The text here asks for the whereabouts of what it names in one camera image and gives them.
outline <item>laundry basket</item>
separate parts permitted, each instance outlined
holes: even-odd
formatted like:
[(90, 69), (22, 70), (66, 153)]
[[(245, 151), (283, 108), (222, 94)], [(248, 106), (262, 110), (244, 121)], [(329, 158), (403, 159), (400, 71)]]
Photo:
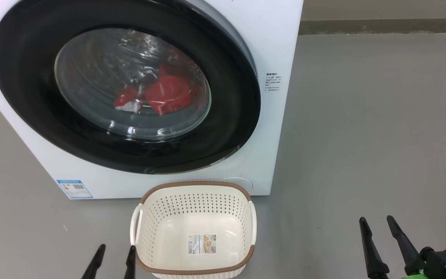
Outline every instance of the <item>laundry basket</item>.
[(135, 208), (137, 263), (162, 279), (228, 279), (254, 252), (256, 210), (229, 182), (191, 181), (150, 189)]

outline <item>front-loading washing machine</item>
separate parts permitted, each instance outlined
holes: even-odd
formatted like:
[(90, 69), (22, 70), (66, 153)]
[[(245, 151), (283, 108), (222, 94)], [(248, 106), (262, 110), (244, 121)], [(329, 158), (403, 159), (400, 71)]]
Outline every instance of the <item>front-loading washing machine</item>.
[(69, 198), (271, 191), (302, 0), (0, 0), (0, 111)]

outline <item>green object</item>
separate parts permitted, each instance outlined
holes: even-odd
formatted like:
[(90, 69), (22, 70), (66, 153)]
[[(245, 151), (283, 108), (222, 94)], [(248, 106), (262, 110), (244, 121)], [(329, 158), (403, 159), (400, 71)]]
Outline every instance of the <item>green object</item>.
[(428, 279), (428, 278), (424, 274), (417, 274), (406, 277), (406, 279)]

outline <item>basket handle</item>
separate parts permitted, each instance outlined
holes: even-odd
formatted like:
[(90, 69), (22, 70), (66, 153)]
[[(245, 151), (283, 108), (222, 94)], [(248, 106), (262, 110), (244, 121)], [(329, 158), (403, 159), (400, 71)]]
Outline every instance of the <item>basket handle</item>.
[[(130, 244), (134, 245), (137, 243), (137, 240), (139, 239), (139, 233), (140, 233), (140, 222), (142, 220), (142, 203), (139, 203), (139, 205), (135, 208), (132, 214), (132, 220), (130, 221)], [(135, 221), (138, 220), (137, 224), (137, 233), (135, 232)]]
[(252, 214), (252, 245), (256, 244), (257, 238), (257, 215), (256, 215), (256, 207), (252, 201), (249, 201), (251, 205), (251, 214)]

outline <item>barcode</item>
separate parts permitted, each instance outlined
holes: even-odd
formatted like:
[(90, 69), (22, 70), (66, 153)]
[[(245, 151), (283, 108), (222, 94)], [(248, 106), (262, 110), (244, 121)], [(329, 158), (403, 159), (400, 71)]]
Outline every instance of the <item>barcode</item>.
[(189, 254), (192, 254), (192, 249), (193, 249), (194, 245), (192, 240), (189, 240)]

